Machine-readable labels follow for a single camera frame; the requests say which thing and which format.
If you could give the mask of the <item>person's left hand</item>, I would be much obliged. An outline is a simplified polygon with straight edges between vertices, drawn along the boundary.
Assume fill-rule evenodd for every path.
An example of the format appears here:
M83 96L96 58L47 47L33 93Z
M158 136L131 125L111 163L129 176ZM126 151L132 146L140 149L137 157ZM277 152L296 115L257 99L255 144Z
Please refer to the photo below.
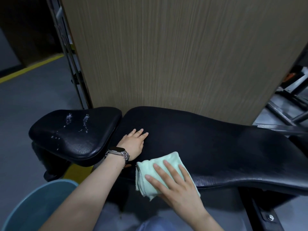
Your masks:
M124 137L120 140L120 142L117 144L117 147L125 148L125 150L129 153L130 159L129 161L133 161L141 154L141 151L143 149L144 143L141 145L130 145L124 143Z

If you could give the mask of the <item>person's right hand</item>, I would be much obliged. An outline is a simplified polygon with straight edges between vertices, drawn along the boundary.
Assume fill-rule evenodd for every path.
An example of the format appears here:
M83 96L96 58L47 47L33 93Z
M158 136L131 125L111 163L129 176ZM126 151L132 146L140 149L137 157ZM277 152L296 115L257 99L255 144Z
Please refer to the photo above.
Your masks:
M150 175L146 175L147 181L160 190L159 195L185 222L189 221L192 215L198 211L205 209L200 196L194 185L187 185L185 181L179 176L179 188L166 188L163 184L157 181Z

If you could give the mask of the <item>light green cloth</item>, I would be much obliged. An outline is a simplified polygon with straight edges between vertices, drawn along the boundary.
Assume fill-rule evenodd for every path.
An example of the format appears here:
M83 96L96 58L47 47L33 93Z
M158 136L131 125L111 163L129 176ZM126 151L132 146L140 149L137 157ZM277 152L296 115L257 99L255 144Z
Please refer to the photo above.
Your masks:
M184 176L179 169L179 165L181 165L185 170L186 167L184 166L183 162L181 161L178 152L172 152L168 155L151 159L151 160L144 160L142 162L137 162L136 165L136 190L141 193L143 197L148 197L150 201L155 197L161 195L162 193L160 190L157 190L153 187L145 178L146 175L150 175L151 177L155 178L161 184L163 184L166 188L168 188L167 184L164 180L160 177L160 175L156 172L154 168L154 164L157 164L159 167L162 168L171 178L172 175L168 171L167 167L164 165L164 160L166 160L180 175L180 177L184 180Z

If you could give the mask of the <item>person's left forearm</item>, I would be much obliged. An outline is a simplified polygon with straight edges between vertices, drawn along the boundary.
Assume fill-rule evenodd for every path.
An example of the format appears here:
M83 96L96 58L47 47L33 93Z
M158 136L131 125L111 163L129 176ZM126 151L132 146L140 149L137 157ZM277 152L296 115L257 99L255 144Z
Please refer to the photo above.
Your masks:
M124 166L123 156L109 154L38 231L93 231L106 198Z

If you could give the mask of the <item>person's right forearm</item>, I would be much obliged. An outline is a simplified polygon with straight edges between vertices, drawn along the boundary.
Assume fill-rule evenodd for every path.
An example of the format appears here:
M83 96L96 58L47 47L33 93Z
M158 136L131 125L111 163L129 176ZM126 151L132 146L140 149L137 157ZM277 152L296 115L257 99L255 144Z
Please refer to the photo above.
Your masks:
M196 211L187 223L194 231L224 231L205 209Z

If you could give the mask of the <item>long black bench back pad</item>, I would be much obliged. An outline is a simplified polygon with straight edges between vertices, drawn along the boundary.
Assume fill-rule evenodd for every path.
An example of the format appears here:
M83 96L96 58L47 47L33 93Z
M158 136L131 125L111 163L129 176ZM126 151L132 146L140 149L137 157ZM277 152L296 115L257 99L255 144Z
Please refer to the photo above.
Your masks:
M282 134L158 107L129 110L110 145L132 131L149 135L142 153L123 174L135 179L136 162L178 152L198 189L255 187L308 194L308 157Z

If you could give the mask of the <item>person's blue jeans leg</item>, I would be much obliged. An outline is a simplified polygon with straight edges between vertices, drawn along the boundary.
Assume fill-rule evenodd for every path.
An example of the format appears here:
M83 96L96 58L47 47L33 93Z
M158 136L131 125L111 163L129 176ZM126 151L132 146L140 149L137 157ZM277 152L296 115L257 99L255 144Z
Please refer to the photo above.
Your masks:
M176 229L169 220L155 216L143 222L136 231L176 231Z

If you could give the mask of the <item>black bench seat pad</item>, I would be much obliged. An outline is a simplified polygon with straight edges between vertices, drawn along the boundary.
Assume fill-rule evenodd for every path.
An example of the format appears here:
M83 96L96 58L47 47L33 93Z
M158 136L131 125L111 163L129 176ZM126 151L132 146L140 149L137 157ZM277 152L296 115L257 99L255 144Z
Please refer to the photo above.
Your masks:
M121 119L121 110L114 107L55 110L31 126L29 137L57 157L88 167L104 157Z

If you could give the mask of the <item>wood-grain panel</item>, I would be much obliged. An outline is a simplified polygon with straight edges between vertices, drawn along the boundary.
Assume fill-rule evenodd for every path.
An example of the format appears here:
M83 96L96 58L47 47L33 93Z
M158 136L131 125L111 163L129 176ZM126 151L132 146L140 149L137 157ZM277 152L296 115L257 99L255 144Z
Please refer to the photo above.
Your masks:
M60 0L93 107L251 125L308 43L308 0Z

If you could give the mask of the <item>metal rack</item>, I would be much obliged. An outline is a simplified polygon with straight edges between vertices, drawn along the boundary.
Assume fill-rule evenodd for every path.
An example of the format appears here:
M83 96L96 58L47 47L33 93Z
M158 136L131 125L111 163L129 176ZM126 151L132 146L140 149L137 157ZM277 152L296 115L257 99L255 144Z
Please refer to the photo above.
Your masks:
M75 54L75 47L70 36L60 0L46 0L46 3L51 13L63 54L68 63L71 83L75 88L81 107L82 109L91 109L93 108L93 105L87 91L86 82L83 78L81 69L79 68L78 59Z

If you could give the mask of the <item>blue plastic bucket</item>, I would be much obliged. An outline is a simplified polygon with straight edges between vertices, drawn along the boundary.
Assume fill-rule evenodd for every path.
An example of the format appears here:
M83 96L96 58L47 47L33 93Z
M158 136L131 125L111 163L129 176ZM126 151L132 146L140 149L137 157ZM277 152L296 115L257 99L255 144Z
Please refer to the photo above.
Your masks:
M13 209L1 231L38 231L78 185L58 179L36 188Z

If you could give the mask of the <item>grey metal machine frame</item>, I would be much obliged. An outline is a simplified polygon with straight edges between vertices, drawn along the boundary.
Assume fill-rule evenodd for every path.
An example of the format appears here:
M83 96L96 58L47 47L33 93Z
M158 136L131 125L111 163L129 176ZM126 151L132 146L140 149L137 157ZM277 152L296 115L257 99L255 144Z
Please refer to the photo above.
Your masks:
M253 126L285 136L308 135L308 88L299 95L278 90L253 122Z

